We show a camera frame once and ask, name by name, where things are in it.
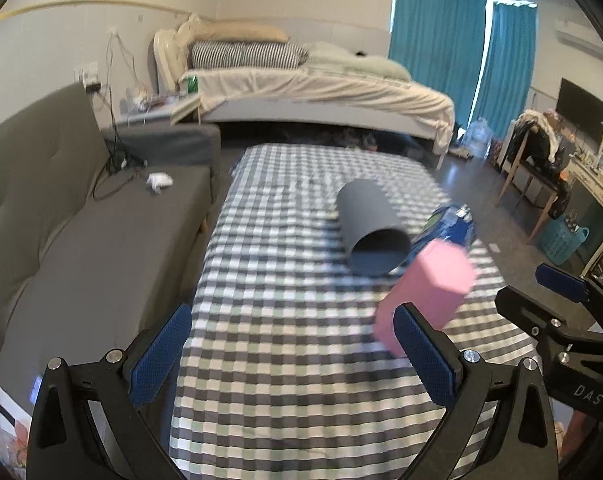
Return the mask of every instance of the wooden chair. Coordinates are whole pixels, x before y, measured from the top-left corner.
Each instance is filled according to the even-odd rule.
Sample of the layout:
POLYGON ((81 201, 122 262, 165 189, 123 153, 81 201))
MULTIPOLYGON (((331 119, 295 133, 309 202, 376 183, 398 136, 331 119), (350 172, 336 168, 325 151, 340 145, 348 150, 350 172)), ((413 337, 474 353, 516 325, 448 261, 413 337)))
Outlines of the wooden chair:
POLYGON ((513 161, 513 165, 510 168, 510 171, 508 172, 508 177, 506 177, 506 179, 505 179, 504 187, 502 187, 502 190, 499 193, 497 202, 495 203, 495 206, 499 205, 499 202, 501 202, 501 199, 505 194, 505 190, 514 180, 515 174, 517 173, 517 169, 520 166, 529 172, 529 176, 528 176, 528 181, 526 182, 526 185, 524 186, 523 191, 521 191, 521 195, 520 195, 519 200, 517 201, 517 204, 515 205, 515 207, 520 205, 521 200, 523 200, 523 197, 526 195, 526 192, 528 191, 528 188, 530 187, 531 182, 533 181, 533 177, 536 178, 537 180, 539 180, 544 187, 547 187, 550 189, 550 196, 548 198, 548 201, 546 202, 546 205, 544 206, 544 208, 541 212, 541 215, 539 215, 539 219, 537 220, 537 223, 533 228, 533 232, 526 240, 526 243, 530 243, 533 241, 533 238, 536 236, 537 232, 539 232, 539 229, 541 229, 541 227, 544 225, 546 220, 549 218, 548 212, 550 211, 550 207, 552 206, 553 202, 555 202, 555 199, 557 198, 557 195, 559 192, 559 189, 556 186, 556 184, 554 184, 553 182, 548 180, 545 176, 540 174, 539 171, 537 171, 533 165, 527 163, 525 160, 521 160, 523 151, 526 148, 526 143, 528 142, 529 134, 530 134, 530 131, 527 131, 523 137, 523 141, 521 141, 521 146, 519 148, 519 151, 517 152, 517 155, 515 156, 515 160, 513 161))

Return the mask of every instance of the television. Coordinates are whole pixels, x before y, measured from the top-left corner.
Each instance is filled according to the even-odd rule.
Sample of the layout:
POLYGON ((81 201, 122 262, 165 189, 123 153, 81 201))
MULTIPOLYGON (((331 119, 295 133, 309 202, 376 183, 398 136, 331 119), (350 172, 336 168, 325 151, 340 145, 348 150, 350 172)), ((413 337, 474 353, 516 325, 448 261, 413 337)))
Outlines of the television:
POLYGON ((603 101, 568 79, 561 80, 557 113, 579 130, 601 143, 603 136, 603 101))

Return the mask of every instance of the teal curtain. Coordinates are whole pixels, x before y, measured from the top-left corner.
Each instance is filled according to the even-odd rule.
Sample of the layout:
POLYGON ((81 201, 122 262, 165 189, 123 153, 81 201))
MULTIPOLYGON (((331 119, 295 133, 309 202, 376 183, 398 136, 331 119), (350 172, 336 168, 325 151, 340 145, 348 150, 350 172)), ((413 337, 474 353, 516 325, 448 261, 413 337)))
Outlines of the teal curtain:
POLYGON ((503 139, 523 111, 533 79, 537 8, 495 4, 484 76, 472 120, 486 118, 503 139))
POLYGON ((486 32, 486 0, 396 0, 390 59, 418 83, 453 99, 466 126, 475 98, 486 32))

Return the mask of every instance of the sofa backrest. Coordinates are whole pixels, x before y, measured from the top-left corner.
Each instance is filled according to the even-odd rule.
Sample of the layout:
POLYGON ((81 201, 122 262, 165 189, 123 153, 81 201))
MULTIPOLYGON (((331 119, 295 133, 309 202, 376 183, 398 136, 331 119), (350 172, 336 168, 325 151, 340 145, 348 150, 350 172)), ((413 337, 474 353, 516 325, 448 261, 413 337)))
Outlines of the sofa backrest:
POLYGON ((0 350, 20 294, 51 241, 83 208, 107 157, 81 84, 0 124, 0 350))

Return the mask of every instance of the gray cylinder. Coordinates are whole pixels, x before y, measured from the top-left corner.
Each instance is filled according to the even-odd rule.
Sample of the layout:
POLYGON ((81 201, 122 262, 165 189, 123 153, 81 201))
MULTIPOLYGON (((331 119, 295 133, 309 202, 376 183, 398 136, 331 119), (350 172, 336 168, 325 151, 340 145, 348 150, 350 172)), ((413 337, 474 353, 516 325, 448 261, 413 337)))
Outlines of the gray cylinder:
POLYGON ((382 276, 408 257, 410 238, 386 194, 372 180, 354 180, 342 187, 337 210, 354 274, 382 276))

